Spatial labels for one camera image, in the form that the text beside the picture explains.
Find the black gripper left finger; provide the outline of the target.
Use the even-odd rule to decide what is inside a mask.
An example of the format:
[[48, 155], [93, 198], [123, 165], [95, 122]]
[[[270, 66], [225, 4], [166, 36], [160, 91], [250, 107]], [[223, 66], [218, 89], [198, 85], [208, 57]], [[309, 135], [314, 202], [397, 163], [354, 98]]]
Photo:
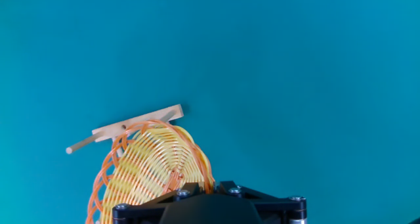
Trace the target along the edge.
[[112, 208], [113, 224], [140, 223], [148, 217], [160, 217], [166, 208], [175, 202], [205, 194], [198, 183], [186, 183], [183, 187], [168, 192], [141, 205], [121, 203]]

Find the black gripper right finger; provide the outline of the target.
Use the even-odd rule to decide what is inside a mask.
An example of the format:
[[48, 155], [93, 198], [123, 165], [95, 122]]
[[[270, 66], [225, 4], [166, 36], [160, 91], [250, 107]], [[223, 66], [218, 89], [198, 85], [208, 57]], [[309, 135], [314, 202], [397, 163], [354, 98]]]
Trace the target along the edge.
[[250, 201], [264, 223], [307, 224], [306, 198], [304, 196], [275, 196], [237, 185], [233, 181], [221, 181], [215, 185], [215, 194], [224, 194]]

